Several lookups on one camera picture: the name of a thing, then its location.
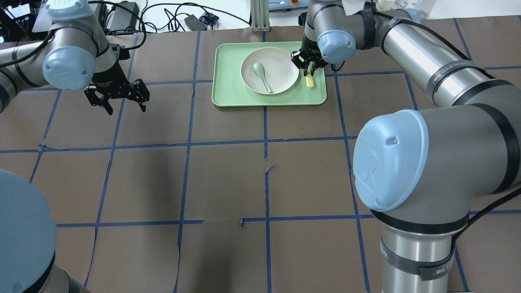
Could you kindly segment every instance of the white surface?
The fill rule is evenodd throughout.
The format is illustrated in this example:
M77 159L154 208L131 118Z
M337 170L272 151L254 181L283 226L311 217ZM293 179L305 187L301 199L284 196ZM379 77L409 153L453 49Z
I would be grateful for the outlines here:
M134 2L138 4L140 9L143 9L146 0L134 0ZM149 6L165 2L182 3L181 1L174 2L169 0L148 0ZM192 2L224 10L241 17L246 21L248 21L250 18L250 0L193 0ZM365 1L342 0L342 2L346 13L350 15L362 9ZM164 8L174 12L176 6L168 5L151 8L144 15L144 20L151 21L158 27L165 25L168 21L168 18L163 11ZM271 26L296 26L298 25L297 17L300 15L300 13L305 11L306 8L298 8L292 11L272 11L270 12L269 17L270 24ZM196 17L201 16L203 13L202 9L189 6L181 7L179 12L194 14ZM214 14L220 18L219 25L215 29L236 29L248 27L247 24L231 16L219 12L214 12ZM521 15L521 0L437 0L429 18L440 19L503 15Z
M253 71L253 64L264 65L266 81L273 91L267 93L261 79ZM288 90L299 77L299 69L291 62L290 53L281 48L266 47L253 51L241 65L241 77L244 83L259 94L274 95Z

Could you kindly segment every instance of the plate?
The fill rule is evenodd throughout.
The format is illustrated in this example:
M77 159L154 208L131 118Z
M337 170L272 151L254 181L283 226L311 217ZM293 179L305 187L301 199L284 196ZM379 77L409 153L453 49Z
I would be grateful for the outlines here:
M264 65L266 82L273 93L268 93L260 78L253 71L253 64ZM265 47L253 51L241 65L241 77L244 83L254 92L274 95L288 90L299 78L299 69L291 62L291 54L281 48Z

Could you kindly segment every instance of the green tray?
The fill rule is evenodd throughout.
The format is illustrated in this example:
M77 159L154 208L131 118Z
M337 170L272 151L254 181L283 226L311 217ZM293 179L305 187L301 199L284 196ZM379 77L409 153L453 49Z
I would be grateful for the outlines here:
M215 54L212 102L219 107L320 105L326 100L324 70L315 71L315 86L308 88L300 74L295 84L285 92L263 95L249 89L241 78L242 61L263 47L278 47L288 52L299 50L302 42L222 44Z

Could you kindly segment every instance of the robotic arm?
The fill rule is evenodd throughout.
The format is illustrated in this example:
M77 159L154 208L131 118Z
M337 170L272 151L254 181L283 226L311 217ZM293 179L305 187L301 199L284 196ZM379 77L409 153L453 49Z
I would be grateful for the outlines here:
M127 80L118 62L120 47L109 44L87 0L49 1L44 9L54 24L43 42L0 51L0 112L20 91L47 84L84 90L91 105L110 115L108 100L123 97L145 112L148 89L141 79Z
M439 107L370 120L353 173L383 223L382 292L445 293L453 235L467 225L471 199L521 182L521 90L411 20L419 22L411 10L346 16L341 1L311 0L292 60L306 75L380 46Z

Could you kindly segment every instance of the light blue cap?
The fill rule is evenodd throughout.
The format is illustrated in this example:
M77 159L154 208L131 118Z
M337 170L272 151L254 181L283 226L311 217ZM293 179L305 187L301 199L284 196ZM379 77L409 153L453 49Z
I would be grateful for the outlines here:
M42 63L43 77L60 90L79 91L92 80L96 61L87 50L64 46L50 51Z
M413 192L429 148L427 124L420 113L402 110L371 119L356 139L353 173L362 202L386 212Z
M45 10L52 21L66 21L94 15L87 0L51 0Z
M414 21L415 23L421 23L420 15L418 14L418 12L415 9L399 8L399 10L403 10L403 11L407 12L409 14L409 16L411 17L412 21Z
M328 30L321 33L317 39L322 58L331 64L341 63L355 54L355 38L346 31Z
M56 224L49 212L36 188L0 169L0 292L25 291L51 263Z

